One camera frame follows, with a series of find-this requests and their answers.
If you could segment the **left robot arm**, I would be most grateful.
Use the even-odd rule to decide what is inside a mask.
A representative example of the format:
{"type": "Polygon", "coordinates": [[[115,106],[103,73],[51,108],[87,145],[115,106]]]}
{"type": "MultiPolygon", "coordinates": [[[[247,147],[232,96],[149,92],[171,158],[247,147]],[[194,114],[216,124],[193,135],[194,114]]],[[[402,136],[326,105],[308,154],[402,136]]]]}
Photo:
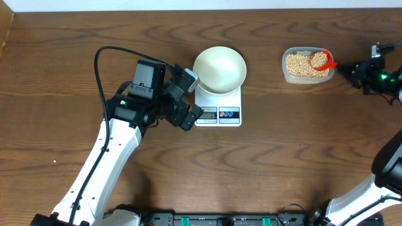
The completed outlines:
{"type": "Polygon", "coordinates": [[[160,61],[137,62],[133,81],[121,84],[104,104],[97,140],[68,193],[51,215],[36,214],[32,225],[141,225],[141,217],[106,205],[121,171],[145,132],[162,119],[184,131],[192,128],[202,109],[182,97],[192,92],[199,77],[190,69],[160,61]]]}

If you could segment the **white digital kitchen scale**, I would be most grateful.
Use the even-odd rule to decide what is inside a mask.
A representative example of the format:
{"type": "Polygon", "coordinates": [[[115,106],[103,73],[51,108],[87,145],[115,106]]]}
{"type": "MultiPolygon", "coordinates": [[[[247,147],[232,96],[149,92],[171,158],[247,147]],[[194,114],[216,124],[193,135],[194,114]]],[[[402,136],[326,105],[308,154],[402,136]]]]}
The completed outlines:
{"type": "Polygon", "coordinates": [[[239,127],[242,124],[240,88],[227,94],[213,94],[198,86],[195,104],[204,112],[195,122],[198,127],[239,127]]]}

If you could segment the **red plastic measuring scoop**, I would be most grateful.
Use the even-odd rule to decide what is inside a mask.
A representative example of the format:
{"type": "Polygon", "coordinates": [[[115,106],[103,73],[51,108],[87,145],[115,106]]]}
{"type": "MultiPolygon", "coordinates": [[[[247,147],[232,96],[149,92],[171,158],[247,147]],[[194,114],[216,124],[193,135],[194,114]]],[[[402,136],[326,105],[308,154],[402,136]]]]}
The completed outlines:
{"type": "Polygon", "coordinates": [[[326,69],[335,69],[337,62],[334,61],[331,53],[327,50],[322,50],[314,53],[310,57],[310,66],[316,71],[324,71],[326,69]]]}

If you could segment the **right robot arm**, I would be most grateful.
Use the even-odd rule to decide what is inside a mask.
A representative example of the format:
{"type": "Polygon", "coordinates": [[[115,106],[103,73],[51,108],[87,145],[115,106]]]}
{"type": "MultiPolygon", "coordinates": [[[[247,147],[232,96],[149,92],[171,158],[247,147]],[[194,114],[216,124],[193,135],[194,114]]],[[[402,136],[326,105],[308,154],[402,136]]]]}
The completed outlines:
{"type": "MultiPolygon", "coordinates": [[[[391,96],[388,104],[401,100],[401,69],[384,70],[384,60],[344,63],[336,71],[365,95],[391,96]]],[[[310,217],[307,225],[359,225],[375,213],[401,204],[401,131],[377,153],[371,174],[351,191],[328,200],[310,217]]]]}

